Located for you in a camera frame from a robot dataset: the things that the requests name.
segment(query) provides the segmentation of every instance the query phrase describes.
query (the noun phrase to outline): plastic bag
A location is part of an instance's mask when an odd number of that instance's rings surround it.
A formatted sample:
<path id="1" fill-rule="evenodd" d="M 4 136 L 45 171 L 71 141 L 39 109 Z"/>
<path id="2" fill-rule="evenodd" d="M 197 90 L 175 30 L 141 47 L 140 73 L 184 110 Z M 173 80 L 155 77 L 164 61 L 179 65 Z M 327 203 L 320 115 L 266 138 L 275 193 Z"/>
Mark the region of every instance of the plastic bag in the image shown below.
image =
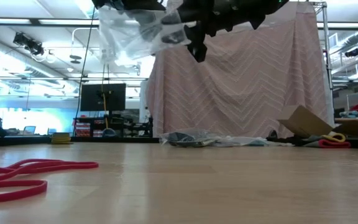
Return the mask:
<path id="1" fill-rule="evenodd" d="M 163 49 L 189 44 L 183 24 L 161 24 L 166 15 L 165 11 L 118 11 L 106 6 L 99 9 L 101 60 L 135 60 Z M 176 15 L 171 18 L 180 20 Z"/>
<path id="2" fill-rule="evenodd" d="M 220 136 L 194 128 L 162 134 L 160 143 L 178 147 L 292 146 L 292 144 L 269 142 L 264 138 Z"/>

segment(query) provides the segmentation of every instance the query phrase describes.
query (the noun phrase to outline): ceiling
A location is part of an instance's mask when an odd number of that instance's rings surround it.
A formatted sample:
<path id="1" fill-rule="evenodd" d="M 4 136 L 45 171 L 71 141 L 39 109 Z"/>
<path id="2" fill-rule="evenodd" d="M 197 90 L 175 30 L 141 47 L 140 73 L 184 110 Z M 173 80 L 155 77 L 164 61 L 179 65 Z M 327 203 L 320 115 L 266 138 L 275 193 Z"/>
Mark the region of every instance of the ceiling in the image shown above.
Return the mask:
<path id="1" fill-rule="evenodd" d="M 0 17 L 26 17 L 26 18 L 59 18 L 59 19 L 86 19 L 90 18 L 93 10 L 91 0 L 0 0 Z M 329 21 L 349 21 L 358 22 L 358 0 L 328 0 L 328 19 Z M 318 14 L 318 21 L 322 21 L 322 13 Z M 86 54 L 86 46 L 89 40 L 89 51 L 84 67 L 85 74 L 90 76 L 102 77 L 103 64 L 99 56 L 99 32 L 97 29 L 78 29 L 74 34 L 74 42 L 71 44 L 74 28 L 64 27 L 29 27 L 29 26 L 0 26 L 0 44 L 11 49 L 12 53 L 20 52 L 28 57 L 30 54 L 24 49 L 15 49 L 17 46 L 12 43 L 17 32 L 23 32 L 29 37 L 42 42 L 47 51 L 51 51 L 56 56 L 54 63 L 47 61 L 40 62 L 43 66 L 51 69 L 62 77 L 79 77 L 83 69 L 83 62 Z M 324 33 L 319 32 L 322 43 L 324 42 Z M 80 56 L 80 64 L 71 63 L 73 59 L 70 55 Z M 109 64 L 110 71 L 115 77 L 143 77 L 148 78 L 154 64 L 154 58 L 148 56 L 132 62 L 132 65 L 138 65 L 137 70 L 134 66 L 118 66 L 114 62 Z M 128 90 L 128 95 L 139 96 L 140 81 L 124 81 L 134 88 Z"/>

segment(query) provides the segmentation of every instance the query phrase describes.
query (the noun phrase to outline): yellow object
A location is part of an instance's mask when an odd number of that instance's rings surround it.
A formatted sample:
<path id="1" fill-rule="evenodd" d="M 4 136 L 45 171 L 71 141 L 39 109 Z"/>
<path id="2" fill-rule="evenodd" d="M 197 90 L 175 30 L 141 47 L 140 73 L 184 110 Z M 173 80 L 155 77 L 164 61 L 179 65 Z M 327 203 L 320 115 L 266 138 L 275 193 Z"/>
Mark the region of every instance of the yellow object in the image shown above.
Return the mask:
<path id="1" fill-rule="evenodd" d="M 54 133 L 51 144 L 72 144 L 70 133 Z"/>
<path id="2" fill-rule="evenodd" d="M 323 135 L 322 136 L 323 138 L 327 139 L 328 141 L 332 141 L 332 142 L 345 142 L 346 141 L 346 137 L 345 135 L 343 134 L 339 134 L 339 133 L 336 133 L 336 134 L 333 134 L 333 135 Z"/>

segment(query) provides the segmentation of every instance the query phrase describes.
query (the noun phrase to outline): clear plastic sheet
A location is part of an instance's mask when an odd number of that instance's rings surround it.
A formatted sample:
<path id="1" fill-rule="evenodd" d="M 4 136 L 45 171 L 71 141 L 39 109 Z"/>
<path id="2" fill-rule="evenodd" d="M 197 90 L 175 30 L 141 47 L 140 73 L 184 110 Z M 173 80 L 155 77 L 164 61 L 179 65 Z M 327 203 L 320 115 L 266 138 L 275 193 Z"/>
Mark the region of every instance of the clear plastic sheet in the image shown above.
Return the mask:
<path id="1" fill-rule="evenodd" d="M 264 138 L 221 136 L 195 128 L 162 134 L 160 143 L 177 147 L 293 146 L 292 144 L 269 142 Z"/>
<path id="2" fill-rule="evenodd" d="M 165 11 L 99 9 L 101 60 L 135 60 L 163 49 L 189 44 L 183 24 L 162 25 Z M 180 21 L 177 13 L 170 18 Z"/>

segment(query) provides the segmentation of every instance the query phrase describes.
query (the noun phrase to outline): computer monitor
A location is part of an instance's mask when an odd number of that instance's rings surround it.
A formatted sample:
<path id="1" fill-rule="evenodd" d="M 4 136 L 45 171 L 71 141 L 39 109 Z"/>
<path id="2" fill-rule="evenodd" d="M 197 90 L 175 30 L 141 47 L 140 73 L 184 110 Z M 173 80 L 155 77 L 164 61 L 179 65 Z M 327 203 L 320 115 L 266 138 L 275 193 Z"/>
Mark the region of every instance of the computer monitor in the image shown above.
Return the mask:
<path id="1" fill-rule="evenodd" d="M 125 110 L 126 84 L 105 84 L 107 111 Z M 102 85 L 83 85 L 81 92 L 81 111 L 104 111 Z"/>

